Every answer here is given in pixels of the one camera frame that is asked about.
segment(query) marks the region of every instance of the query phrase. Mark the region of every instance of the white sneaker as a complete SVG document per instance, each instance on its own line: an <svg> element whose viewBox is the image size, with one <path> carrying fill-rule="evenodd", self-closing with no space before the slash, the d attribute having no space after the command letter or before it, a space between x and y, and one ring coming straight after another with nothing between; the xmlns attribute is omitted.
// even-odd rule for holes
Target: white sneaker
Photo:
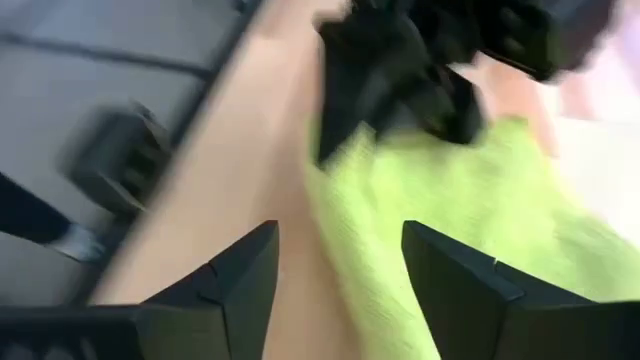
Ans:
<svg viewBox="0 0 640 360"><path fill-rule="evenodd" d="M105 250L91 231L77 224L71 225L62 239L48 247L81 262L95 261Z"/></svg>

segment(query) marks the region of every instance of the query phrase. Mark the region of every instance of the black trousers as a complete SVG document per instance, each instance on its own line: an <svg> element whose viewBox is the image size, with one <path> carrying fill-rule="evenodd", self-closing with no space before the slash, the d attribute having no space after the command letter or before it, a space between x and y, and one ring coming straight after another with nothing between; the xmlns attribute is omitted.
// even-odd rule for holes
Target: black trousers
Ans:
<svg viewBox="0 0 640 360"><path fill-rule="evenodd" d="M62 237L71 222L0 173L0 232L46 244Z"/></svg>

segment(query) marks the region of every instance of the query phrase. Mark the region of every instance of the gray floor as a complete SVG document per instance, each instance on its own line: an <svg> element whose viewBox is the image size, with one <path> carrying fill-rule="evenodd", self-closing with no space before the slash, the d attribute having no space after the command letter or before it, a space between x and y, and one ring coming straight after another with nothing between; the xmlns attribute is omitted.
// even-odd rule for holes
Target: gray floor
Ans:
<svg viewBox="0 0 640 360"><path fill-rule="evenodd" d="M211 64L220 40L239 16L227 0L35 1L52 6L45 16L11 23L13 31L202 67ZM96 107L130 100L144 104L171 129L180 105L199 81L175 72L0 45L0 172L73 221L93 227L108 214L59 173L67 145L90 124ZM15 279L13 274L25 269L31 269L37 282ZM77 271L68 258L0 234L0 303L11 303L3 300L11 291L23 298L28 288L39 289L34 296L41 300L61 301L64 296L46 287L66 286Z"/></svg>

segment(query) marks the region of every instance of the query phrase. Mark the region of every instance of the beige surface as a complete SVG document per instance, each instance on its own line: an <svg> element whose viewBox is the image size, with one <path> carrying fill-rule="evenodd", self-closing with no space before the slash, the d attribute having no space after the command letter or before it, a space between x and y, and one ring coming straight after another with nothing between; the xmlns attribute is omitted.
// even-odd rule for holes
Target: beige surface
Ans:
<svg viewBox="0 0 640 360"><path fill-rule="evenodd" d="M277 219L280 273L265 358L358 358L299 166L317 89L310 69L318 54L311 14L318 8L314 1L267 3L95 302L144 300L262 220Z"/></svg>

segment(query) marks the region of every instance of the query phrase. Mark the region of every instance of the lime green towel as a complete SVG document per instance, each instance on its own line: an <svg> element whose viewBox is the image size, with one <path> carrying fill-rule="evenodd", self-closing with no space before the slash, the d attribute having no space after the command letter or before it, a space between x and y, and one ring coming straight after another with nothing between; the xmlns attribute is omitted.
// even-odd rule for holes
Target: lime green towel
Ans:
<svg viewBox="0 0 640 360"><path fill-rule="evenodd" d="M439 358L401 253L405 220L589 299L640 299L640 254L567 195L524 120L497 122L474 147L372 139L362 126L328 169L309 160L307 172L367 360Z"/></svg>

